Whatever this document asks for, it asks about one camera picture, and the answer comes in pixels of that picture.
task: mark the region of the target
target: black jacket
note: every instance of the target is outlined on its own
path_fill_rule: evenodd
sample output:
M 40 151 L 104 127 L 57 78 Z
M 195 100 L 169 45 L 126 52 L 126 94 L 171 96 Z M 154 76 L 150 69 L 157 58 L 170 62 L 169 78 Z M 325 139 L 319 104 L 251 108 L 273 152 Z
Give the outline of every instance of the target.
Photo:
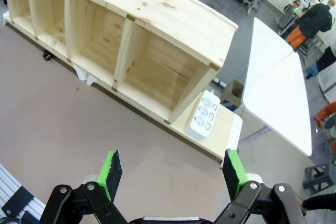
M 306 38 L 314 37 L 318 31 L 329 31 L 332 17 L 328 5 L 316 4 L 310 8 L 300 19 L 299 27 Z

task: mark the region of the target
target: power strip switch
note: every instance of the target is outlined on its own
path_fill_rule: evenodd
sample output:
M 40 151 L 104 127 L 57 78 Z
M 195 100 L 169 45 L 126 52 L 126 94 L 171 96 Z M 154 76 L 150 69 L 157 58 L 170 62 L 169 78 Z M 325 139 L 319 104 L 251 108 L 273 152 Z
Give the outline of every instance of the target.
M 220 99 L 214 95 L 214 91 L 204 91 L 185 127 L 185 133 L 199 141 L 207 138 L 215 122 L 219 102 Z

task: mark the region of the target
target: blue jeans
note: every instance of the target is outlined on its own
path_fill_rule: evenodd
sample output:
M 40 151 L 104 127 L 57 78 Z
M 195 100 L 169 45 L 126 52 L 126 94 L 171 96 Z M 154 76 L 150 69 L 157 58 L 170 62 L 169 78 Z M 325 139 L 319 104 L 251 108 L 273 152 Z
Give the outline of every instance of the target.
M 313 76 L 317 76 L 319 74 L 319 70 L 317 68 L 317 64 L 316 62 L 313 63 L 312 65 L 310 65 L 309 67 L 307 67 L 304 71 L 303 74 L 305 77 L 307 77 L 308 75 L 310 75 L 311 77 Z

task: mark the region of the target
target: cart wheel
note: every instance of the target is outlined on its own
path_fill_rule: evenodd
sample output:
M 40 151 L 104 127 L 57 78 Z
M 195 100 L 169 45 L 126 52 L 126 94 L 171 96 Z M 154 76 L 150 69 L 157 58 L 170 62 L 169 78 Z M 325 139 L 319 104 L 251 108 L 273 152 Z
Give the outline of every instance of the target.
M 43 53 L 43 58 L 45 60 L 51 60 L 53 58 L 53 54 L 51 52 L 49 52 L 48 50 L 44 50 L 44 53 Z

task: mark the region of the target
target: white tabletop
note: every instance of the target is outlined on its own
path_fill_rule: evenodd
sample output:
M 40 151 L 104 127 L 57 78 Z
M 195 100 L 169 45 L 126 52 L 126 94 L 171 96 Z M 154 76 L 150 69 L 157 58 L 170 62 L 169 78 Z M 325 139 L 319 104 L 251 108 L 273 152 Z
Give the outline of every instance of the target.
M 311 155 L 308 100 L 299 55 L 257 18 L 242 104 L 304 154 Z

